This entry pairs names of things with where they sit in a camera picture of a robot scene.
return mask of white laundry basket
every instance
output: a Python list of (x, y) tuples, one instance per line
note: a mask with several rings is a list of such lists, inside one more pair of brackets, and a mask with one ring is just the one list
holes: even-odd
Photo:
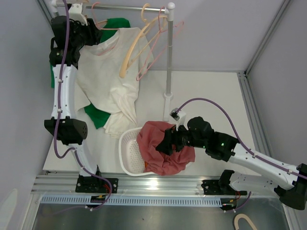
[(143, 176), (154, 174), (153, 172), (144, 172), (145, 161), (143, 160), (139, 145), (136, 142), (142, 128), (129, 129), (124, 132), (119, 139), (119, 160), (124, 172), (130, 176)]

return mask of white floor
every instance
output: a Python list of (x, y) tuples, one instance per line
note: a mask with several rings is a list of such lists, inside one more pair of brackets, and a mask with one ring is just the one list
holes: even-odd
[[(140, 127), (146, 121), (163, 119), (165, 83), (166, 71), (151, 70), (147, 76), (141, 79), (139, 98), (136, 101), (136, 113)], [(195, 97), (204, 97), (218, 103), (230, 115), (242, 140), (249, 147), (254, 148), (236, 73), (174, 71), (172, 92), (174, 98), (171, 102), (171, 108), (180, 107), (185, 101)], [(202, 116), (205, 121), (210, 122), (215, 131), (234, 136), (225, 115), (214, 105), (196, 101), (186, 105), (183, 110), (187, 113), (186, 122), (195, 116)], [(88, 125), (89, 133), (86, 140), (100, 170), (106, 173), (124, 173), (119, 163), (118, 139), (106, 135), (103, 128), (96, 130), (84, 110), (78, 111), (77, 118), (85, 121)], [(59, 142), (58, 149), (60, 153), (63, 153), (67, 148)], [(195, 149), (195, 151), (195, 162), (178, 175), (219, 176), (224, 169), (255, 174), (241, 166), (214, 160), (206, 155), (203, 149)], [(79, 171), (71, 154), (62, 160), (56, 158), (53, 144), (43, 169)]]

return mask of clothes rack pole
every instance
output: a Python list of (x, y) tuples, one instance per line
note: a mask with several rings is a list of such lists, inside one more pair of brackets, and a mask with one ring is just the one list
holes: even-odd
[[(57, 1), (57, 6), (64, 6), (62, 1)], [(92, 3), (83, 3), (83, 6), (90, 9), (92, 8)], [(128, 11), (141, 11), (142, 7), (133, 7), (133, 6), (116, 6), (116, 5), (106, 5), (106, 4), (96, 4), (94, 9), (101, 9), (101, 10), (128, 10)], [(158, 13), (160, 11), (159, 8), (145, 8), (144, 12), (153, 12)]]
[(166, 90), (164, 93), (165, 104), (164, 104), (164, 113), (163, 120), (169, 120), (171, 100), (173, 98), (172, 93), (172, 56), (173, 56), (173, 24), (174, 24), (174, 9), (175, 4), (170, 2), (167, 5), (167, 69), (166, 69)]

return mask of pink cloth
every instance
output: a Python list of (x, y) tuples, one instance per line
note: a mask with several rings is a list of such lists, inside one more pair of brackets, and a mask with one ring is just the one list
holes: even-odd
[(155, 150), (164, 138), (164, 131), (171, 125), (162, 121), (148, 121), (145, 123), (136, 141), (139, 144), (141, 156), (148, 163), (144, 172), (154, 172), (158, 175), (175, 175), (186, 169), (189, 162), (195, 161), (195, 150), (193, 147), (184, 147), (180, 152), (173, 152), (168, 156)]

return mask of white wall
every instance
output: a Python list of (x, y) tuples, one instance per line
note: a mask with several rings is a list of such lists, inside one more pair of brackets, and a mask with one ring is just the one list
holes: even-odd
[[(173, 0), (175, 23), (184, 21), (183, 31), (174, 39), (175, 70), (244, 70), (283, 0)], [(153, 7), (168, 0), (105, 0), (105, 4)], [(140, 12), (95, 10), (98, 19), (125, 17), (133, 27), (143, 27)], [(160, 49), (166, 43), (161, 38)], [(166, 54), (153, 69), (166, 69)]]
[[(306, 9), (293, 1), (250, 74), (273, 154), (294, 165), (307, 164)], [(306, 226), (307, 210), (298, 214)]]
[(35, 0), (2, 0), (0, 7), (0, 202), (18, 189), (9, 230), (17, 230), (51, 135), (48, 54), (51, 28)]

